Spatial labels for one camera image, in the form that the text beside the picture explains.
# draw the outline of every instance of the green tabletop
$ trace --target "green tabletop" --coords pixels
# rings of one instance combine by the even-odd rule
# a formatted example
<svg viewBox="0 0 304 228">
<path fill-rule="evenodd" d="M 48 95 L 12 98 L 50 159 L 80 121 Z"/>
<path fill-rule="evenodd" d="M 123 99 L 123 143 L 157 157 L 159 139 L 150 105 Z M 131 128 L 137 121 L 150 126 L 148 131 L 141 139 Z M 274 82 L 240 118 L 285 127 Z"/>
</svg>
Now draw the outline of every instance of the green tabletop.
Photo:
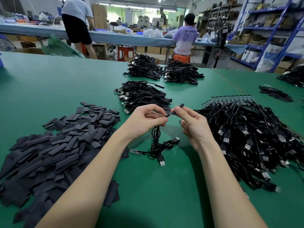
<svg viewBox="0 0 304 228">
<path fill-rule="evenodd" d="M 43 133 L 42 124 L 74 113 L 81 101 L 119 110 L 122 120 L 116 127 L 127 119 L 113 93 L 130 80 L 122 75 L 126 63 L 5 52 L 1 59 L 5 68 L 0 69 L 0 163 L 17 138 Z M 184 103 L 200 109 L 212 96 L 242 94 L 214 70 L 199 71 L 206 77 L 198 86 L 149 81 L 165 86 L 163 91 L 173 99 L 172 107 Z M 120 184 L 120 201 L 102 208 L 96 227 L 213 227 L 201 162 L 178 121 L 172 116 L 161 129 L 160 141 L 180 138 L 178 146 L 163 152 L 165 167 L 144 155 L 130 154 L 119 162 L 114 179 Z M 129 148 L 148 150 L 151 142 L 148 133 Z M 282 187 L 277 194 L 241 185 L 270 228 L 300 227 L 304 211 L 302 177 L 294 168 L 279 170 L 273 176 L 273 182 Z M 12 225 L 17 211 L 14 206 L 0 205 L 0 227 L 22 227 L 22 223 Z"/>
<path fill-rule="evenodd" d="M 213 69 L 234 87 L 250 94 L 254 100 L 263 107 L 270 107 L 281 121 L 297 134 L 304 137 L 304 88 L 296 87 L 285 81 L 276 79 L 275 73 L 258 73 L 225 69 Z M 290 95 L 294 102 L 284 102 L 274 99 L 267 94 L 260 93 L 260 86 L 264 84 L 279 89 Z"/>
</svg>

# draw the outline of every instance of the white t-shirt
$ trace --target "white t-shirt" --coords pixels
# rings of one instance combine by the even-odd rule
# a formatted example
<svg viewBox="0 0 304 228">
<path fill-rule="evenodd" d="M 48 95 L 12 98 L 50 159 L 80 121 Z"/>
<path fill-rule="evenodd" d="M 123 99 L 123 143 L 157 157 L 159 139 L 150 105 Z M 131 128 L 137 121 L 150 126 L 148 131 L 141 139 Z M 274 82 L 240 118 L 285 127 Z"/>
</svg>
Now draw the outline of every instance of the white t-shirt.
<svg viewBox="0 0 304 228">
<path fill-rule="evenodd" d="M 91 8 L 82 0 L 66 0 L 62 14 L 72 15 L 86 22 L 87 16 L 93 18 Z"/>
</svg>

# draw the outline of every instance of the gradient purple shirt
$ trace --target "gradient purple shirt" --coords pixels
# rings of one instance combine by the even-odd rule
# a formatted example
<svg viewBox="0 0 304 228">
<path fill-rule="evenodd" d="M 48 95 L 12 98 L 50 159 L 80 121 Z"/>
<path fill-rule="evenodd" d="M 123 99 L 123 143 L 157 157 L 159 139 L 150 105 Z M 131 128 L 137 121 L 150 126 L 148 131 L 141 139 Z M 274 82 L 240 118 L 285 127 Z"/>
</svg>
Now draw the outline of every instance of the gradient purple shirt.
<svg viewBox="0 0 304 228">
<path fill-rule="evenodd" d="M 180 27 L 172 40 L 176 42 L 174 53 L 183 56 L 191 55 L 191 46 L 196 41 L 197 29 L 192 26 Z"/>
</svg>

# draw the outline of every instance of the fingernail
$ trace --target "fingernail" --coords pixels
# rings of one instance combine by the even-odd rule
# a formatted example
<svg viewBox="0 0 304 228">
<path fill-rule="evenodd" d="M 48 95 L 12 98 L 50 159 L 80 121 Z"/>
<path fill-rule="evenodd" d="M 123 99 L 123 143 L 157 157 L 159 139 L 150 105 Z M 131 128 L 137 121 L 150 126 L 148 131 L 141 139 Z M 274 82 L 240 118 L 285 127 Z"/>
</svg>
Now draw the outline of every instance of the fingernail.
<svg viewBox="0 0 304 228">
<path fill-rule="evenodd" d="M 179 106 L 175 107 L 175 111 L 178 113 L 181 110 Z"/>
</svg>

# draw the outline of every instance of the blue shelving unit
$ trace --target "blue shelving unit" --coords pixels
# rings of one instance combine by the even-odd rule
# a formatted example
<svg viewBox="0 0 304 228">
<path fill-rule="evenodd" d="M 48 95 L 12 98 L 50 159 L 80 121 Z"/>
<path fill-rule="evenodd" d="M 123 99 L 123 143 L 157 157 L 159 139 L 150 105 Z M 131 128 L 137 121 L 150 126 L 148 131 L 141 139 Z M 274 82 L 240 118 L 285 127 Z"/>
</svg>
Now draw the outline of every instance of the blue shelving unit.
<svg viewBox="0 0 304 228">
<path fill-rule="evenodd" d="M 299 54 L 295 54 L 295 53 L 286 53 L 286 50 L 288 48 L 288 46 L 291 44 L 292 40 L 294 39 L 294 37 L 296 36 L 296 34 L 299 32 L 299 31 L 303 31 L 304 28 L 302 28 L 302 24 L 304 22 L 304 15 L 302 15 L 302 18 L 300 19 L 297 27 L 295 28 L 295 30 L 292 32 L 292 34 L 290 35 L 290 37 L 288 38 L 285 46 L 284 46 L 284 49 L 280 52 L 277 60 L 275 61 L 274 65 L 272 66 L 272 68 L 270 69 L 270 73 L 273 73 L 273 71 L 275 70 L 275 68 L 277 67 L 277 65 L 280 63 L 280 61 L 282 60 L 283 57 L 285 56 L 288 56 L 288 57 L 292 57 L 292 58 L 301 58 L 302 55 L 299 55 Z"/>
<path fill-rule="evenodd" d="M 284 5 L 284 6 L 275 7 L 275 8 L 266 8 L 266 9 L 260 9 L 260 10 L 252 10 L 252 11 L 249 11 L 248 14 L 254 14 L 254 15 L 255 15 L 255 18 L 257 18 L 258 15 L 261 15 L 261 14 L 281 13 L 281 15 L 280 15 L 280 18 L 279 18 L 278 23 L 277 23 L 275 26 L 273 26 L 273 27 L 251 27 L 251 26 L 243 27 L 243 29 L 267 30 L 267 31 L 270 31 L 270 32 L 271 32 L 271 33 L 270 33 L 270 36 L 269 36 L 269 38 L 268 38 L 268 41 L 265 43 L 265 45 L 250 45 L 250 44 L 247 45 L 249 48 L 261 50 L 261 54 L 260 54 L 258 60 L 257 60 L 255 63 L 247 63 L 247 62 L 238 60 L 238 59 L 236 59 L 235 57 L 232 57 L 231 59 L 234 60 L 234 61 L 237 61 L 237 62 L 239 62 L 239 63 L 241 63 L 241 64 L 243 64 L 243 65 L 246 65 L 246 66 L 252 68 L 253 70 L 255 70 L 256 67 L 257 67 L 257 65 L 258 65 L 258 63 L 260 62 L 260 60 L 261 60 L 261 58 L 262 58 L 264 52 L 265 52 L 265 49 L 266 49 L 267 46 L 270 44 L 270 42 L 271 42 L 273 36 L 275 35 L 275 32 L 276 32 L 276 31 L 279 31 L 279 30 L 281 30 L 281 31 L 291 31 L 291 30 L 286 30 L 286 29 L 279 29 L 279 25 L 281 24 L 284 15 L 285 15 L 287 12 L 304 11 L 303 8 L 293 9 L 293 8 L 291 7 L 291 3 L 292 3 L 292 0 L 288 0 L 288 2 L 286 3 L 286 5 Z M 247 9 L 247 5 L 248 5 L 248 4 L 249 4 L 249 0 L 246 0 L 246 2 L 245 2 L 245 7 L 244 7 L 243 12 L 241 13 L 241 18 L 240 18 L 240 19 L 242 19 L 242 17 L 243 17 L 244 14 L 246 13 L 245 11 L 246 11 L 246 9 Z M 301 18 L 301 20 L 300 20 L 300 22 L 299 22 L 299 24 L 298 24 L 298 26 L 297 26 L 297 28 L 296 28 L 297 32 L 298 32 L 298 31 L 304 30 L 304 28 L 301 28 L 301 25 L 302 25 L 302 24 L 300 24 L 301 22 L 303 23 L 303 16 L 302 16 L 302 18 Z M 292 39 L 293 39 L 294 36 L 296 35 L 296 33 L 294 33 L 294 32 L 295 32 L 295 31 L 293 31 L 292 34 L 291 34 L 291 36 L 289 37 L 288 41 L 290 41 L 290 42 L 289 42 L 289 43 L 286 43 L 286 45 L 285 45 L 285 47 L 284 47 L 284 52 L 283 52 L 283 53 L 281 52 L 280 55 L 283 55 L 283 56 L 284 56 L 287 47 L 290 45 Z"/>
</svg>

